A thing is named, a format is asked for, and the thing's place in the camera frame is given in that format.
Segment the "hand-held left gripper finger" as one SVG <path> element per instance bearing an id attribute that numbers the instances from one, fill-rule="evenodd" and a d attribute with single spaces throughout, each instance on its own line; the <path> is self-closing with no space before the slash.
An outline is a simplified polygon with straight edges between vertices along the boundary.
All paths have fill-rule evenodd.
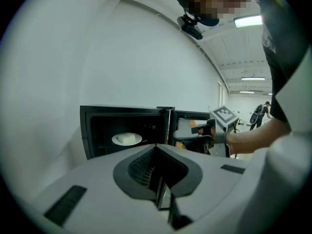
<path id="1" fill-rule="evenodd" d="M 73 185 L 86 192 L 62 226 L 73 234 L 171 234 L 173 228 L 149 200 L 126 195 L 115 183 L 114 167 L 145 146 L 88 160 L 47 186 L 32 206 L 45 214 Z"/>

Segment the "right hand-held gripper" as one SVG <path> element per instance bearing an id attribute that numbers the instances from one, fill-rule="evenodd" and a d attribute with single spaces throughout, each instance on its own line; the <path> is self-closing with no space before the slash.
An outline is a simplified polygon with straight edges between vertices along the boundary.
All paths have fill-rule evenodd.
<path id="1" fill-rule="evenodd" d="M 159 144 L 158 148 L 171 151 L 175 159 L 183 163 L 190 161 L 195 166 L 188 166 L 188 173 L 171 189 L 189 190 L 186 196 L 171 192 L 175 216 L 185 217 L 184 229 L 237 229 L 246 206 L 240 196 L 241 177 L 248 166 L 247 161 L 230 157 L 226 144 L 228 133 L 236 133 L 239 117 L 227 106 L 220 106 L 210 111 L 210 120 L 214 124 L 214 146 L 210 155 L 199 154 L 174 146 Z M 195 141 L 212 139 L 211 135 L 200 134 L 199 130 L 207 124 L 176 130 L 176 141 Z"/>

